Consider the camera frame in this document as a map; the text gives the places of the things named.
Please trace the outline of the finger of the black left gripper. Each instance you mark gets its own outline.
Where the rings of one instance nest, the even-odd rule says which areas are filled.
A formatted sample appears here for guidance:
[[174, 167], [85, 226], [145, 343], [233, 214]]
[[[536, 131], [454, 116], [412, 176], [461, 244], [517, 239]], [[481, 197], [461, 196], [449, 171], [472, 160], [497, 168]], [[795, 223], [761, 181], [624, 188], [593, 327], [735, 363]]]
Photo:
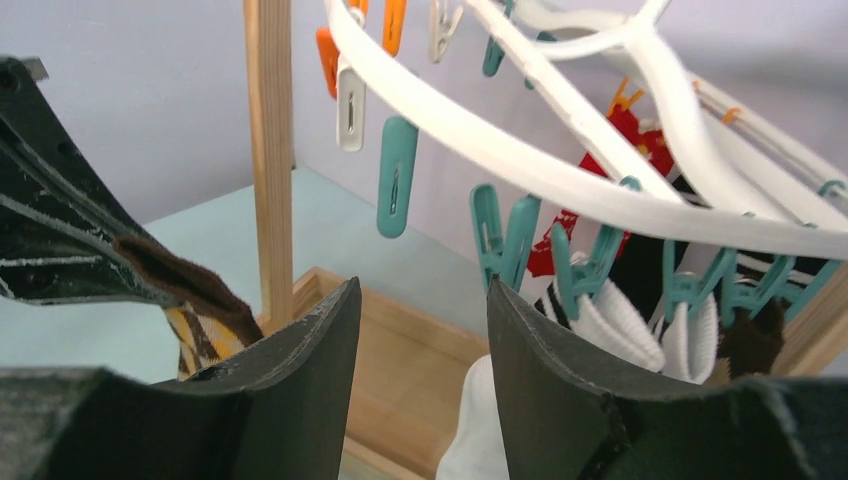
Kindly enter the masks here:
[[175, 306], [113, 247], [150, 239], [40, 91], [36, 58], [1, 59], [1, 294], [32, 305]]

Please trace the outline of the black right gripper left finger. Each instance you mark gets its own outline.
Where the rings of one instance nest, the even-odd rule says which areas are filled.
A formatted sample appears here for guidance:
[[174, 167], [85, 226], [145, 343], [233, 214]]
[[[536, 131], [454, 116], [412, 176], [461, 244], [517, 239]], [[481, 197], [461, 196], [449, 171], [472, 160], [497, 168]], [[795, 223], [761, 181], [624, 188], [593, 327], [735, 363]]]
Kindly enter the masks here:
[[1, 373], [5, 479], [334, 479], [362, 292], [343, 281], [301, 319], [185, 381], [105, 368]]

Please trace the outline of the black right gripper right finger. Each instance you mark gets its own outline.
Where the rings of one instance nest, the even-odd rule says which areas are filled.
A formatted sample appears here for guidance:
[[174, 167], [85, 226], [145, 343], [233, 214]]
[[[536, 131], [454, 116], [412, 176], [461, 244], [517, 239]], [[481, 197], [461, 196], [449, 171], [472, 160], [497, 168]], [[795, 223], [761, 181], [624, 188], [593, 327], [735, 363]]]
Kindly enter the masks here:
[[488, 339], [513, 479], [843, 479], [847, 383], [709, 387], [624, 361], [493, 280]]

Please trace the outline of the white sock with black stripes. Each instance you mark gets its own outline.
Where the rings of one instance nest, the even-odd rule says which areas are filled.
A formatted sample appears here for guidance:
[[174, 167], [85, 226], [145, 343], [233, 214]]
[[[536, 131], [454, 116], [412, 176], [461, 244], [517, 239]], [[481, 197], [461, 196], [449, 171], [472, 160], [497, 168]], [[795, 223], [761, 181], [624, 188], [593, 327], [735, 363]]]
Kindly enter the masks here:
[[593, 296], [576, 298], [579, 318], [566, 316], [556, 281], [534, 302], [550, 321], [573, 331], [608, 353], [652, 372], [662, 370], [666, 357], [642, 315], [626, 295], [607, 279]]

